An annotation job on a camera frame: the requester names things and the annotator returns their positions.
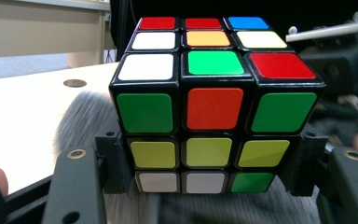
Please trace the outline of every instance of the cube face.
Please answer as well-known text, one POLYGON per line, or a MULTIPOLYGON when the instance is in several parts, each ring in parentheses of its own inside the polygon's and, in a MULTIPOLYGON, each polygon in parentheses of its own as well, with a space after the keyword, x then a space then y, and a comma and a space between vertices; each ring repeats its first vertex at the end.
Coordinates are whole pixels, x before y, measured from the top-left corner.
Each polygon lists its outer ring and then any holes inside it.
POLYGON ((232 148, 230 138, 189 138, 184 146, 182 158, 191 168, 228 166, 232 148))
POLYGON ((142 192, 178 192, 180 177, 173 172, 137 172, 138 189, 142 192))
POLYGON ((239 31, 234 36, 242 49, 286 49, 288 46, 272 31, 239 31))
POLYGON ((171 54, 131 54, 123 58, 118 73, 121 81, 169 80, 173 78, 171 54))
POLYGON ((259 17, 228 17, 227 27, 232 30, 267 30, 269 26, 259 17))
POLYGON ((183 175, 185 193, 217 194, 226 190, 227 175, 214 172, 189 172, 183 175))
POLYGON ((178 47, 176 36, 174 32, 137 33, 130 46, 134 50, 173 50, 178 47))
POLYGON ((173 30, 177 26, 175 17, 144 17, 142 18, 140 30, 173 30))
POLYGON ((121 93, 117 105, 129 133, 172 132, 172 99, 168 94, 121 93))
POLYGON ((190 130, 227 130, 237 125, 243 91, 238 88, 196 88, 188 93, 190 130))
POLYGON ((245 70, 233 51, 190 51, 188 72, 194 76, 240 76, 245 70))
POLYGON ((274 178, 270 173, 237 173, 231 177, 230 191, 233 193, 266 192, 274 178))
POLYGON ((288 140, 253 140, 243 145, 238 167, 275 167, 289 148, 288 140))
POLYGON ((178 149, 173 142, 133 141, 130 149, 138 169, 174 169, 178 149))
POLYGON ((255 133, 296 133, 307 120, 317 95, 313 92, 268 93, 261 97, 252 123, 255 133))

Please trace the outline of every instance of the round hole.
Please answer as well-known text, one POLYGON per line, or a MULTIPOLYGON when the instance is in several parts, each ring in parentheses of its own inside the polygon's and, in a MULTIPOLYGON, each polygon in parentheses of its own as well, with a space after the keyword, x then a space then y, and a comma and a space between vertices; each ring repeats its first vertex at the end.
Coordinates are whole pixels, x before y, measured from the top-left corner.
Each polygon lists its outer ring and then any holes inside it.
POLYGON ((351 160, 358 161, 358 152, 354 150, 344 151, 344 155, 351 160))
POLYGON ((66 158, 71 159, 71 160, 76 160, 76 159, 80 159, 80 158, 84 157, 85 155, 86 155, 85 149, 75 149, 75 150, 68 152, 68 154, 66 154, 66 158))
POLYGON ((80 214, 78 212, 71 212, 69 214, 67 214, 63 219, 62 219, 62 223, 63 224, 72 224, 75 223, 79 220, 80 218, 80 214))
POLYGON ((316 133, 306 132, 305 135, 308 136, 308 137, 315 137, 315 136, 316 136, 316 133))
POLYGON ((79 88, 79 87, 86 86, 87 82, 83 81, 81 79, 68 79, 63 82, 63 85, 65 85, 67 87, 72 87, 72 88, 79 88))
POLYGON ((329 64, 324 68, 324 73, 331 78, 339 77, 339 69, 332 64, 329 64))
POLYGON ((115 132, 108 132, 108 133, 106 133, 106 136, 113 136, 113 135, 115 135, 115 132))

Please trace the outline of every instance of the gray fabric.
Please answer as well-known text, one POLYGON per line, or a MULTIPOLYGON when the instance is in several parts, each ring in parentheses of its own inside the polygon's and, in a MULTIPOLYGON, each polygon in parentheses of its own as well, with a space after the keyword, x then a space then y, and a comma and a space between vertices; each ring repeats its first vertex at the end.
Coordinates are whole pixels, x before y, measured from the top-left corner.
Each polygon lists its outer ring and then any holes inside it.
MULTIPOLYGON (((110 113, 114 108, 109 96, 79 94, 57 130, 56 154, 92 146, 110 113)), ((105 203, 109 223, 320 223, 315 197, 290 196, 278 178, 268 192, 252 194, 150 194, 133 184, 129 195, 106 195, 105 203)))

